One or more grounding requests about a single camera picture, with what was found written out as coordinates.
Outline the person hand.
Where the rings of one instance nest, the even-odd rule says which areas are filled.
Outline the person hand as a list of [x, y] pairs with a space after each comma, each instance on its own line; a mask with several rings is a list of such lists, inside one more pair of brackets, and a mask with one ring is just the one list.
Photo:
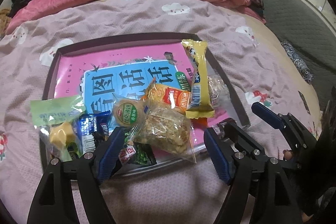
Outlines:
[[294, 153], [291, 150], [285, 149], [283, 151], [283, 154], [284, 154], [284, 160], [286, 160], [286, 161], [292, 161], [293, 158], [294, 158]]

